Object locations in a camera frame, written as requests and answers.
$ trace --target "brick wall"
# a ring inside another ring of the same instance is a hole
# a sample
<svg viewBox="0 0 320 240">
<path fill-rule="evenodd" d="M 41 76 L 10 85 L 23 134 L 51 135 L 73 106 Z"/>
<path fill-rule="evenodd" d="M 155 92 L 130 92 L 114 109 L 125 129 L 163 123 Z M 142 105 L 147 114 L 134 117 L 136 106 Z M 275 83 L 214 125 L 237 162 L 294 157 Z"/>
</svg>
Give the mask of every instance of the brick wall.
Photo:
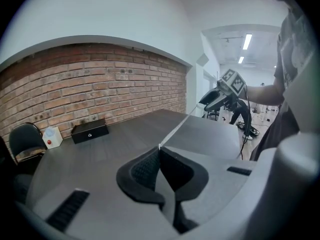
<svg viewBox="0 0 320 240">
<path fill-rule="evenodd" d="M 112 44 L 65 45 L 28 56 L 0 72 L 0 135 L 25 122 L 108 125 L 160 109 L 185 113 L 186 67 L 163 56 Z"/>
</svg>

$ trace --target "gray shirt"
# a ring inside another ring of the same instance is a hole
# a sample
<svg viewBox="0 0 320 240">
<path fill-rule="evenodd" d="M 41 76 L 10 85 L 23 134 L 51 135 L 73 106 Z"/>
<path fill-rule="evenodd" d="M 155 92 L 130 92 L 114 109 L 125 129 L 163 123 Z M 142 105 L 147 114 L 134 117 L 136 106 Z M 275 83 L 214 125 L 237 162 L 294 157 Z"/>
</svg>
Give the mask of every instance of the gray shirt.
<svg viewBox="0 0 320 240">
<path fill-rule="evenodd" d="M 314 50 L 314 40 L 306 16 L 302 12 L 289 11 L 278 37 L 278 59 L 274 73 L 274 77 L 280 80 L 285 89 L 303 71 Z M 263 150 L 277 147 L 283 139 L 298 131 L 296 119 L 288 104 L 284 102 L 261 142 L 252 151 L 250 160 L 257 161 Z"/>
</svg>

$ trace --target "gray table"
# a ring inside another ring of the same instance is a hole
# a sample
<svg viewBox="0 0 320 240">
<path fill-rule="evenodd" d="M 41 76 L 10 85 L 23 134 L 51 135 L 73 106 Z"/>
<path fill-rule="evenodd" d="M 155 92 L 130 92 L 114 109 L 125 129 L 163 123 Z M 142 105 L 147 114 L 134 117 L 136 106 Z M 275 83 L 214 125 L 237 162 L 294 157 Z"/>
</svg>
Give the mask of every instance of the gray table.
<svg viewBox="0 0 320 240">
<path fill-rule="evenodd" d="M 134 202 L 119 189 L 116 173 L 126 162 L 157 146 L 185 117 L 185 114 L 159 110 L 111 125 L 108 135 L 90 141 L 74 144 L 71 138 L 65 139 L 60 147 L 48 150 L 41 159 L 26 206 L 45 220 L 74 189 L 84 189 L 90 196 L 66 234 L 79 239 L 178 236 L 157 205 Z M 165 145 L 227 159 L 236 159 L 240 150 L 235 126 L 194 116 Z M 190 154 L 187 156 L 197 161 Z"/>
</svg>

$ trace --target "black chair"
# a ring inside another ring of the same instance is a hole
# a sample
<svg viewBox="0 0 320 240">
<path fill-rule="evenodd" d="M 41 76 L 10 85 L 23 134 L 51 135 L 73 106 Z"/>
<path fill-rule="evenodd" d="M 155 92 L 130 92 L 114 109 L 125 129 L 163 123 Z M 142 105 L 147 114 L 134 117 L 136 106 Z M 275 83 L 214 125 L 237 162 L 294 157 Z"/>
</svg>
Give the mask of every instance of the black chair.
<svg viewBox="0 0 320 240">
<path fill-rule="evenodd" d="M 47 149 L 40 130 L 30 122 L 20 124 L 10 132 L 9 144 L 14 160 L 22 170 L 20 171 L 33 174 Z"/>
<path fill-rule="evenodd" d="M 6 193 L 8 200 L 14 199 L 24 203 L 32 180 L 32 175 L 18 174 L 18 166 L 0 137 L 0 189 Z"/>
</svg>

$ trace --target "person's arm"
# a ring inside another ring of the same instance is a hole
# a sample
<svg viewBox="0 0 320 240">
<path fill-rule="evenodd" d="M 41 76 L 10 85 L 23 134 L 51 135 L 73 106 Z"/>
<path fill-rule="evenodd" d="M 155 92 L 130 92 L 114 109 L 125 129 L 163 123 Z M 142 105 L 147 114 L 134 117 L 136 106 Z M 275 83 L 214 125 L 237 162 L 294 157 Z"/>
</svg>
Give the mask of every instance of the person's arm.
<svg viewBox="0 0 320 240">
<path fill-rule="evenodd" d="M 285 91 L 284 85 L 284 71 L 282 67 L 282 56 L 280 53 L 281 34 L 277 41 L 277 63 L 274 72 L 274 82 L 272 85 L 265 85 L 259 87 L 248 86 L 247 95 L 251 102 L 267 105 L 278 106 L 284 102 L 283 93 Z M 240 93 L 240 99 L 247 99 L 245 90 Z"/>
<path fill-rule="evenodd" d="M 239 98 L 246 100 L 245 88 L 241 92 Z M 283 93 L 285 91 L 284 85 L 281 79 L 275 78 L 273 85 L 266 86 L 248 86 L 247 96 L 251 102 L 267 105 L 267 106 L 278 106 L 283 103 Z"/>
</svg>

